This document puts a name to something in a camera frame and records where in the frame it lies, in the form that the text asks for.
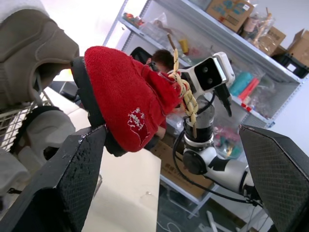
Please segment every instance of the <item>wire basket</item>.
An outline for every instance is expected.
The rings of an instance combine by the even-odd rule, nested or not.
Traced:
[[[41,105],[53,105],[48,96],[43,91],[41,94]],[[37,103],[29,103],[19,108],[8,109],[0,113],[0,147],[9,151],[13,145],[18,129],[21,127],[26,115],[38,107]]]

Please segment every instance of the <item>shoe sole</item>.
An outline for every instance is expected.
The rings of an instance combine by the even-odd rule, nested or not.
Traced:
[[[71,62],[71,71],[73,79],[78,87],[77,93],[82,101],[85,110],[88,112],[88,120],[92,127],[104,125],[105,120],[99,109],[95,98],[91,82],[84,66],[84,57],[74,58]],[[112,133],[106,135],[105,147],[107,151],[116,157],[126,153],[125,150],[117,143]]]

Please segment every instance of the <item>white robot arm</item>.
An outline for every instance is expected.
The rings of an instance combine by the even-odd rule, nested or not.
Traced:
[[[213,91],[231,116],[227,86],[233,83],[235,75],[225,53],[216,53],[180,72],[182,78],[189,82],[195,98]],[[197,137],[193,136],[193,126],[189,119],[185,120],[184,132],[181,134],[185,143],[182,158],[185,167],[193,174],[204,175],[226,189],[250,200],[259,201],[248,165],[238,160],[225,160],[217,156],[213,147],[212,133],[214,107],[200,99],[198,101],[201,110],[198,111],[196,122]]]

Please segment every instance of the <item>embroidered logo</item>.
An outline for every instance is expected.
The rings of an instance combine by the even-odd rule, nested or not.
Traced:
[[[142,145],[150,134],[145,124],[145,114],[140,111],[140,108],[136,108],[136,110],[128,114],[128,117],[127,124],[130,126],[131,131],[139,136],[140,145]]]

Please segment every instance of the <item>white table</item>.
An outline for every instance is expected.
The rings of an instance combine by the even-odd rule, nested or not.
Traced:
[[[89,127],[87,112],[50,88],[53,104],[71,119],[76,130]],[[155,232],[161,160],[142,149],[120,158],[103,152],[103,183],[91,203],[83,232]]]

